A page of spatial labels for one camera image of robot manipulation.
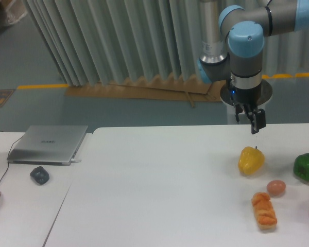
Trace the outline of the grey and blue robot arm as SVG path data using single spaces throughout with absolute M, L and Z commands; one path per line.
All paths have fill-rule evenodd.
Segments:
M 245 10 L 238 5 L 219 11 L 218 1 L 199 1 L 202 53 L 197 61 L 204 83 L 226 81 L 221 99 L 244 113 L 252 134 L 266 126 L 260 105 L 272 96 L 262 78 L 265 38 L 309 27 L 309 1 L 259 1 Z

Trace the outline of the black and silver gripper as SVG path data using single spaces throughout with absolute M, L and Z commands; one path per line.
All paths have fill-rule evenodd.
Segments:
M 240 121 L 239 114 L 245 111 L 251 124 L 251 133 L 256 134 L 266 127 L 266 113 L 259 109 L 257 102 L 261 96 L 262 71 L 251 76 L 241 76 L 231 72 L 232 98 L 235 102 L 235 118 Z

